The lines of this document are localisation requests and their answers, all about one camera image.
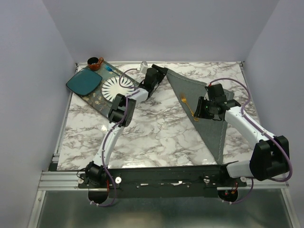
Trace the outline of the gold metal spoon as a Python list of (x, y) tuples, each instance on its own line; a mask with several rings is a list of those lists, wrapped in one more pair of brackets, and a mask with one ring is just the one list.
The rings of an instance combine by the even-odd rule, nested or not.
[(192, 115), (194, 121), (198, 122), (199, 119), (198, 119), (197, 117), (194, 116), (194, 112), (193, 112), (192, 108), (190, 107), (190, 105), (188, 104), (188, 101), (187, 101), (187, 99), (186, 99), (186, 97), (185, 97), (185, 94), (184, 94), (184, 93), (181, 93), (181, 94), (180, 94), (180, 98), (181, 98), (181, 101), (188, 107), (188, 109), (189, 109), (189, 111), (190, 111), (190, 113), (191, 113), (191, 115)]

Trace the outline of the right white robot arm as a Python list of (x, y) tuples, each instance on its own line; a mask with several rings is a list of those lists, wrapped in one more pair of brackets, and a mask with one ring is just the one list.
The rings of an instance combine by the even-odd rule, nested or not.
[(218, 180), (224, 186), (236, 178), (254, 178), (258, 181), (276, 180), (276, 176), (292, 175), (289, 158), (289, 142), (284, 136), (276, 136), (260, 126), (236, 100), (227, 99), (221, 84), (208, 84), (205, 97), (199, 97), (195, 117), (225, 121), (232, 125), (248, 141), (253, 152), (248, 161), (235, 161), (224, 165)]

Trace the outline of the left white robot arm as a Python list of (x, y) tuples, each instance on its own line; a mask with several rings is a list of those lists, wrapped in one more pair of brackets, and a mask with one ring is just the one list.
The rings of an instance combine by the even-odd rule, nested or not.
[(125, 73), (118, 74), (116, 80), (108, 79), (111, 84), (102, 89), (103, 92), (107, 92), (113, 97), (108, 113), (108, 131), (96, 156), (85, 168), (85, 177), (94, 187), (102, 187), (108, 179), (115, 185), (115, 181), (108, 171), (114, 146), (124, 128), (131, 123), (135, 106), (152, 96), (167, 72), (167, 68), (153, 64), (146, 68), (145, 78), (137, 86), (132, 82), (127, 82)]

